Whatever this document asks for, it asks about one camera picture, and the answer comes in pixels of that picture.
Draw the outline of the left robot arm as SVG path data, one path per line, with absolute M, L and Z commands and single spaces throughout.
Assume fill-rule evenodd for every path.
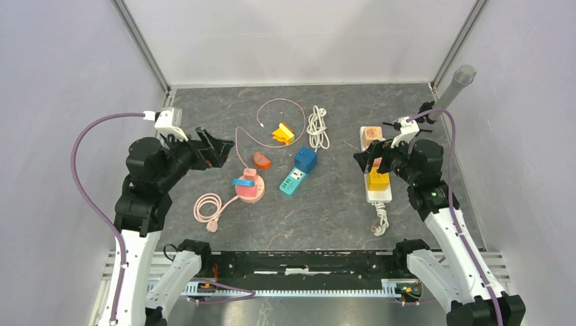
M 185 240 L 171 270 L 152 293 L 147 291 L 156 245 L 173 203 L 170 190 L 191 170 L 221 168 L 234 147 L 232 140 L 215 138 L 203 128 L 197 128 L 196 133 L 197 139 L 182 141 L 169 136 L 165 145 L 155 137 L 130 145 L 128 174 L 113 221 L 113 231 L 120 235 L 112 273 L 117 283 L 109 289 L 99 325 L 166 325 L 188 281 L 212 271 L 209 245 Z

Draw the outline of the pink cube socket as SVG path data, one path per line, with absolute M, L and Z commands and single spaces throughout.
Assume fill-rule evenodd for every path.
M 379 168 L 381 165 L 382 158 L 375 158 L 372 164 L 372 168 Z

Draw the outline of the blue cube socket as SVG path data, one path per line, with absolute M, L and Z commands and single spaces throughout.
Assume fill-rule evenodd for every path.
M 295 167 L 303 173 L 310 174 L 317 165 L 317 153 L 309 148 L 302 147 L 294 157 Z

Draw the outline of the beige dragon cube socket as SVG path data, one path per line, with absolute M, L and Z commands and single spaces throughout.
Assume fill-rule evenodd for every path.
M 382 128 L 380 126 L 365 126 L 361 133 L 362 146 L 364 149 L 367 148 L 372 141 L 382 138 Z

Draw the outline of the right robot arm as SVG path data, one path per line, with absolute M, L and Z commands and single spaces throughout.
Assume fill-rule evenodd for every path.
M 442 266 L 423 240 L 403 240 L 393 251 L 394 272 L 421 280 L 444 309 L 447 325 L 521 325 L 526 314 L 522 298 L 508 294 L 491 272 L 469 235 L 452 188 L 442 179 L 444 148 L 426 139 L 412 148 L 373 141 L 353 157 L 365 174 L 379 159 L 377 173 L 394 173 L 407 183 L 411 207 L 448 264 Z

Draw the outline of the yellow cube socket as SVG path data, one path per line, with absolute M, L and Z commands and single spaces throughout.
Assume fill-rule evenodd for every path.
M 367 190 L 371 192 L 383 192 L 389 184 L 390 178 L 388 173 L 378 172 L 378 168 L 372 168 L 365 176 Z

